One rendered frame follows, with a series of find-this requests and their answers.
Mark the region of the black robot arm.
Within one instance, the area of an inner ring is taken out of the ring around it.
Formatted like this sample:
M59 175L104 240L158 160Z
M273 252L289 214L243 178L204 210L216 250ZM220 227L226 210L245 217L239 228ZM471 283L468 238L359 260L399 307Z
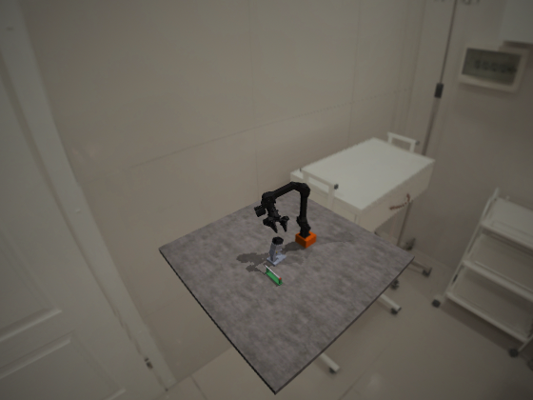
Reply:
M306 239L311 235L309 233L311 227L306 218L307 198L310 195L310 187L306 183L290 182L277 190L265 192L262 195L262 205L254 209L257 217L266 214L269 210L276 209L274 206L276 203L275 199L291 190L297 190L301 194L300 215L297 216L296 221L301 228L299 235Z

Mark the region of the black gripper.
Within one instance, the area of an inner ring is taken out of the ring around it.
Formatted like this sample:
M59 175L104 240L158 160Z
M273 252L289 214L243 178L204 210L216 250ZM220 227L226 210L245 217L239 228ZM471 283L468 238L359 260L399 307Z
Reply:
M288 216L283 216L282 218L280 218L281 215L278 214L278 210L276 209L269 210L268 215L269 217L267 217L263 221L264 225L271 227L277 233L278 231L277 231L275 222L280 222L280 225L283 227L284 231L286 232L287 221L289 220Z

